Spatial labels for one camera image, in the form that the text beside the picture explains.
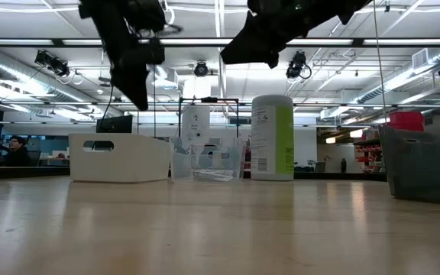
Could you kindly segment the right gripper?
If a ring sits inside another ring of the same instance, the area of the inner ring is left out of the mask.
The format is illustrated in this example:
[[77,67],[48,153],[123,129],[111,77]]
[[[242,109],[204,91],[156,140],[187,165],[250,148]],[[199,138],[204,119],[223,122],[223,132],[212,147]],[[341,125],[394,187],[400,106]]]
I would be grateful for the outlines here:
[[278,66],[290,38],[306,37],[320,24],[339,18],[347,24],[370,0],[247,0],[244,27],[222,50],[225,64]]

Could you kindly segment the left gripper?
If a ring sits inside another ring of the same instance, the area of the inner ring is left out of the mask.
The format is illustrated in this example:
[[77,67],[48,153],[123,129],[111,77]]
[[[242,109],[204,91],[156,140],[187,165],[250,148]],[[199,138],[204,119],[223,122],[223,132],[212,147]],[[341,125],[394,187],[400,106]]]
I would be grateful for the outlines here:
[[148,109],[146,62],[150,48],[140,31],[162,31],[165,14],[158,0],[79,0],[79,16],[90,18],[110,62],[111,83],[139,110]]

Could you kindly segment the black ceiling spotlight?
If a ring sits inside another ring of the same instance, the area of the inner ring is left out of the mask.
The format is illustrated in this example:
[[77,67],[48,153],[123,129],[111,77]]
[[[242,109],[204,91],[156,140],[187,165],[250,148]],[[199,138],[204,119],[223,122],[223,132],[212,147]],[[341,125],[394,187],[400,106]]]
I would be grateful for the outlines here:
[[308,65],[304,51],[296,51],[289,62],[286,77],[294,82],[299,79],[309,79],[312,76],[312,68]]
[[34,62],[40,66],[52,71],[56,76],[68,77],[70,75],[70,68],[68,62],[50,55],[45,50],[38,50]]

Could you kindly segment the black computer monitor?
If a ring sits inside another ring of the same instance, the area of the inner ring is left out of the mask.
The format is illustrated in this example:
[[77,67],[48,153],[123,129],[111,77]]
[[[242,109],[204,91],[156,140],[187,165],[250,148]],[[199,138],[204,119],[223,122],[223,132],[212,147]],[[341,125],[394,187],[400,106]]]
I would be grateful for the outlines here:
[[96,122],[97,133],[132,133],[133,116],[102,118]]

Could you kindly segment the white paper sign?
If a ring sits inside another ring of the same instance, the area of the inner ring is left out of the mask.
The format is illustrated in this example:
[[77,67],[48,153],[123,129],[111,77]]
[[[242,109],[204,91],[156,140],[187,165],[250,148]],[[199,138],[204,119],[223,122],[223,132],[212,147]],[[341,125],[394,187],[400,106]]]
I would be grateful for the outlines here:
[[188,141],[205,140],[210,130],[210,108],[191,105],[183,110],[181,137]]

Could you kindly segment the white green wipes canister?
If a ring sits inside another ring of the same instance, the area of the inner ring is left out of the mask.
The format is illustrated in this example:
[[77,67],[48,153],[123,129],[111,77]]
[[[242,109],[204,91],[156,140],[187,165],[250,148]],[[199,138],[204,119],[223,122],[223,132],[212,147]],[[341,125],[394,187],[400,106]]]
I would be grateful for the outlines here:
[[251,179],[294,179],[293,100],[260,95],[251,107]]

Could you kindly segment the overhead light bar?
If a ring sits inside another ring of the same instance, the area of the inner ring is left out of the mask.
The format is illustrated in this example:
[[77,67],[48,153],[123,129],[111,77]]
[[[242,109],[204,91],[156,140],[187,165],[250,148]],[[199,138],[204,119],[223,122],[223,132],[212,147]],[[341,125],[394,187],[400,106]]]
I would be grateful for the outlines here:
[[[230,38],[162,38],[160,42],[166,47],[225,47]],[[64,39],[64,38],[0,38],[0,47],[44,47],[44,48],[99,48],[99,39]],[[322,37],[294,39],[286,44],[288,47],[334,47],[334,48],[405,48],[405,47],[434,47],[440,48],[440,38],[343,38]]]

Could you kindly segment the clear plastic container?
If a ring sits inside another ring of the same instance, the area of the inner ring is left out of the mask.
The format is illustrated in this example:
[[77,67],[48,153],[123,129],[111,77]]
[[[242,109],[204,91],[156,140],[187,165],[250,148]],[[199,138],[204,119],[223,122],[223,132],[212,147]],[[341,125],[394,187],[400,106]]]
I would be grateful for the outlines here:
[[182,137],[170,139],[172,181],[196,181],[194,175],[215,174],[232,176],[232,181],[244,175],[246,143],[235,138],[209,138],[188,141]]

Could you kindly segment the black storage shelf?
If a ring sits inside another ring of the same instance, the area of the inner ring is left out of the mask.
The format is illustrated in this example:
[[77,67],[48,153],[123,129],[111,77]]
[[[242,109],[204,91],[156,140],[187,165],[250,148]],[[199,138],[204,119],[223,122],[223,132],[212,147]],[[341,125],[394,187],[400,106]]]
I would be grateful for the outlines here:
[[355,142],[354,155],[362,173],[383,171],[383,153],[378,138]]

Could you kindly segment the red storage bin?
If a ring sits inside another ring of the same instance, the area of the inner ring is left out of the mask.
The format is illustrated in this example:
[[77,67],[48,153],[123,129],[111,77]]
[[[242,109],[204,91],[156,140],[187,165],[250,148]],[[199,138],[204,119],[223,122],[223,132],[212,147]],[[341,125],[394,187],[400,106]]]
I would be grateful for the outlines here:
[[422,124],[424,118],[421,112],[392,112],[390,122],[394,124]]
[[388,124],[391,128],[396,130],[404,130],[404,131],[418,131],[423,132],[424,125],[422,124],[407,124],[407,123],[392,123]]

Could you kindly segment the grey plastic tray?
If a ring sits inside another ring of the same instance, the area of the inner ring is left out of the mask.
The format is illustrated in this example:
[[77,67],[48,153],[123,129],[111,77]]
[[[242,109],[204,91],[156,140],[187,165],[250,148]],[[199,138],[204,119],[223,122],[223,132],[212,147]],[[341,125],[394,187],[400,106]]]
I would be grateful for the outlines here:
[[378,133],[390,194],[440,203],[440,134],[380,125]]

